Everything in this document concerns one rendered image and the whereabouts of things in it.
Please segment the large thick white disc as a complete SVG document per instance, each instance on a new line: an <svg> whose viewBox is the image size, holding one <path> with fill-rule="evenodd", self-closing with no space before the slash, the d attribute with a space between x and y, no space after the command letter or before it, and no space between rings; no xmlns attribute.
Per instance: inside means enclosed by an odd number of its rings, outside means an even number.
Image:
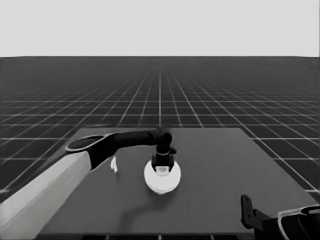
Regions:
<svg viewBox="0 0 320 240"><path fill-rule="evenodd" d="M181 168L177 162L174 162L171 173L168 173L168 167L166 166L157 166L157 172L155 172L151 161L148 161L143 174L146 185L159 195L175 190L181 180Z"/></svg>

